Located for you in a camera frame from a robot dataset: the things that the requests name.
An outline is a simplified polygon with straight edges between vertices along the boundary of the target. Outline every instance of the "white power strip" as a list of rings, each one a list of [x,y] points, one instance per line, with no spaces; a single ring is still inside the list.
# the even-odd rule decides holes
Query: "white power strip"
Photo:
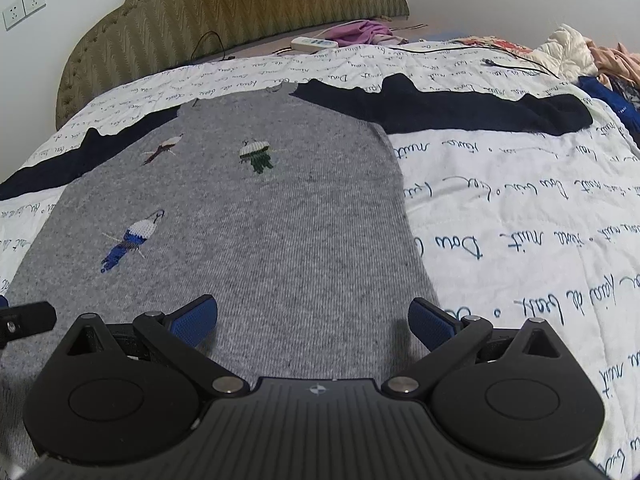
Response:
[[[318,38],[305,38],[304,36],[291,40],[291,49],[298,50],[300,52],[308,52],[312,54],[326,48],[338,48],[338,42],[320,40]]]

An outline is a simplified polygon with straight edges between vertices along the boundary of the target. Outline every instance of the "embroidered patch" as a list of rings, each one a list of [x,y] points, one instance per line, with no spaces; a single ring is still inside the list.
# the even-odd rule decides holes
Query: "embroidered patch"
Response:
[[[240,149],[240,162],[250,161],[254,167],[254,173],[262,173],[264,168],[272,170],[271,155],[268,153],[269,147],[269,143],[264,140],[251,143],[245,141],[244,146]]]
[[[140,253],[140,245],[149,240],[151,235],[156,232],[156,228],[162,218],[164,218],[164,209],[158,209],[145,219],[135,222],[135,224],[130,225],[129,229],[125,231],[122,241],[103,233],[107,238],[118,240],[119,243],[111,249],[107,257],[101,261],[102,268],[100,272],[113,269],[129,251],[138,251],[142,256],[142,253]]]
[[[171,139],[167,139],[165,142],[162,142],[154,152],[144,152],[145,155],[150,154],[150,157],[147,160],[145,160],[142,163],[142,165],[144,166],[152,162],[156,158],[156,156],[160,155],[160,153],[162,152],[169,152],[172,155],[175,155],[175,153],[171,151],[171,148],[174,147],[176,144],[178,144],[181,138],[182,138],[182,135],[179,135],[177,137],[172,137]]]

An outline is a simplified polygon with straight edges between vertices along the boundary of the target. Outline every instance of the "zigzag pattern headboard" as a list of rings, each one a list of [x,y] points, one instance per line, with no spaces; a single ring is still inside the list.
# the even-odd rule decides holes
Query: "zigzag pattern headboard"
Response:
[[[189,60],[215,30],[225,48],[323,23],[409,13],[405,0],[125,0],[84,35],[63,70],[60,129],[111,88]],[[220,52],[214,35],[199,52]]]

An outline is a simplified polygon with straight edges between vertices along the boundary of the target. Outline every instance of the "silver bolt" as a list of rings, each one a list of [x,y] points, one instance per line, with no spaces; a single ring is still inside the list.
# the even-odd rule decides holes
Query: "silver bolt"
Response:
[[[418,389],[418,381],[411,377],[398,376],[389,379],[387,386],[399,394],[408,394]]]
[[[238,377],[226,375],[223,377],[218,377],[215,381],[213,381],[211,386],[213,386],[213,389],[217,392],[220,392],[221,394],[234,394],[242,389],[242,387],[244,386],[244,382],[242,382],[242,379]]]

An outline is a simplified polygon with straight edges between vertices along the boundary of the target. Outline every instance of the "wall outlet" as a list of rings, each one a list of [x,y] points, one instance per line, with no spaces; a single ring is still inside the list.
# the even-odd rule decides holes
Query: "wall outlet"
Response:
[[[44,0],[22,0],[22,2],[24,4],[24,13],[27,16],[47,4]]]
[[[24,13],[22,0],[15,0],[10,6],[2,11],[2,15],[4,16],[4,27],[6,30],[9,30],[16,23],[23,20],[26,14]]]

